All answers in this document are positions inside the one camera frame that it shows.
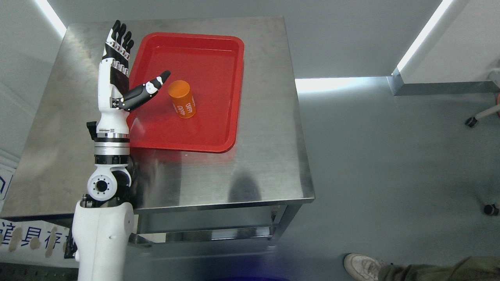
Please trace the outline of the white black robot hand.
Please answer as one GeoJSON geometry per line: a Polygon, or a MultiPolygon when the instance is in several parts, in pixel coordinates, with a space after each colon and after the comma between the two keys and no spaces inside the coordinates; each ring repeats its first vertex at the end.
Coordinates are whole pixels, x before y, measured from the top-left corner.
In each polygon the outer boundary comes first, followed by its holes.
{"type": "Polygon", "coordinates": [[[95,125],[97,137],[123,138],[129,134],[129,113],[150,101],[170,77],[163,71],[152,80],[130,88],[130,53],[134,46],[131,31],[117,20],[109,30],[98,68],[98,110],[95,125]]]}

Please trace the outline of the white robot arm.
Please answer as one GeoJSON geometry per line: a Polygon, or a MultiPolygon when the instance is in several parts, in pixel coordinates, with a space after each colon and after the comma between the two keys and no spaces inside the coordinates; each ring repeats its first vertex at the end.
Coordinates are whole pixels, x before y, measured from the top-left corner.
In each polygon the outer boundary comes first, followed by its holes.
{"type": "Polygon", "coordinates": [[[95,145],[95,171],[76,204],[72,248],[65,257],[78,262],[79,281],[121,281],[134,222],[128,198],[130,140],[127,134],[98,129],[96,121],[86,127],[95,145]]]}

